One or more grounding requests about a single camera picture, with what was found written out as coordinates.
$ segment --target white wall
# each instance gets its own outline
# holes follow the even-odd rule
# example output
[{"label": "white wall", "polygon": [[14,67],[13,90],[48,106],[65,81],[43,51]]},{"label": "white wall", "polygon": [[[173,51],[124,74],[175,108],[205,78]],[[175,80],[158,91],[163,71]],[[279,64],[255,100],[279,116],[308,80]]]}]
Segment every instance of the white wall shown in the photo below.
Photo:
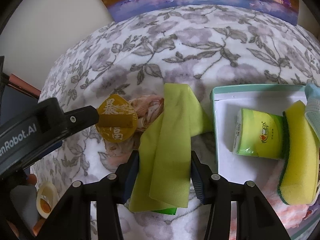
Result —
[{"label": "white wall", "polygon": [[[101,0],[23,0],[0,36],[4,72],[41,89],[61,54],[111,21]],[[298,23],[318,36],[319,25],[303,3]]]}]

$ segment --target screw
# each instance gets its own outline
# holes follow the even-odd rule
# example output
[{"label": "screw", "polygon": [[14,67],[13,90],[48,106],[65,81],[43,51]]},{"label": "screw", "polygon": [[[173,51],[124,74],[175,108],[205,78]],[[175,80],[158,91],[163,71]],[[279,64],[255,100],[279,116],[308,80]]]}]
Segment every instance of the screw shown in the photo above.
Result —
[{"label": "screw", "polygon": [[109,175],[107,175],[107,178],[110,180],[116,179],[117,175],[114,173],[110,173]]},{"label": "screw", "polygon": [[74,183],[72,183],[73,187],[80,187],[81,186],[81,181],[77,180]]},{"label": "screw", "polygon": [[248,185],[249,187],[254,187],[256,184],[255,184],[252,180],[248,180],[248,181],[247,181],[247,185]]},{"label": "screw", "polygon": [[77,119],[76,119],[74,116],[71,116],[71,117],[70,117],[70,121],[71,121],[71,122],[76,122]]},{"label": "screw", "polygon": [[211,179],[213,179],[213,180],[219,180],[221,177],[220,177],[220,175],[219,174],[212,174],[211,175]]}]

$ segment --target sponge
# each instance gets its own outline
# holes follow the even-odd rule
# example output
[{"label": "sponge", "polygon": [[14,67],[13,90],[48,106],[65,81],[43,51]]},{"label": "sponge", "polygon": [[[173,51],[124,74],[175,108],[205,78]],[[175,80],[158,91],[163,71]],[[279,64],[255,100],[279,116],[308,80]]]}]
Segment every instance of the sponge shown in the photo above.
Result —
[{"label": "sponge", "polygon": [[304,117],[305,105],[295,102],[284,116],[285,165],[278,194],[288,205],[309,204],[316,195],[319,173],[319,140]]}]

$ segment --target floral tablecloth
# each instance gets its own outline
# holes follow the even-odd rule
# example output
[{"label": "floral tablecloth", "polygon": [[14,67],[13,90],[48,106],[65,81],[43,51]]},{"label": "floral tablecloth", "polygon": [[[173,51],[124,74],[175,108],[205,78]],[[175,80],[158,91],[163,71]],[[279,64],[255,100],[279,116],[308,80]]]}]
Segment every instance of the floral tablecloth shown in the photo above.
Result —
[{"label": "floral tablecloth", "polygon": [[[67,112],[98,107],[110,94],[125,99],[163,95],[165,82],[189,84],[210,114],[215,86],[320,82],[320,46],[300,26],[257,11],[218,5],[166,8],[95,31],[63,54],[51,69],[40,100],[56,97]],[[212,134],[192,139],[202,162],[215,167]],[[75,180],[95,182],[111,172],[94,127],[67,138],[31,167],[39,184],[52,181],[60,196]],[[202,239],[209,206],[191,186],[189,207],[176,216],[131,213],[118,207],[124,239]],[[92,204],[92,238],[97,238]]]}]

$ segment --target yellow-green cloth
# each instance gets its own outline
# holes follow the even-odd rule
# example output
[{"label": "yellow-green cloth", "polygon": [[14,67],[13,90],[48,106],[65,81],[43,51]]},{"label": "yellow-green cloth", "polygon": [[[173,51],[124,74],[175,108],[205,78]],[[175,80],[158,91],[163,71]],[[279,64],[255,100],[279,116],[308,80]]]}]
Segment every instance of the yellow-green cloth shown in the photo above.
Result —
[{"label": "yellow-green cloth", "polygon": [[164,112],[140,139],[140,166],[129,210],[187,207],[191,137],[212,131],[212,122],[186,84],[164,85]]}]

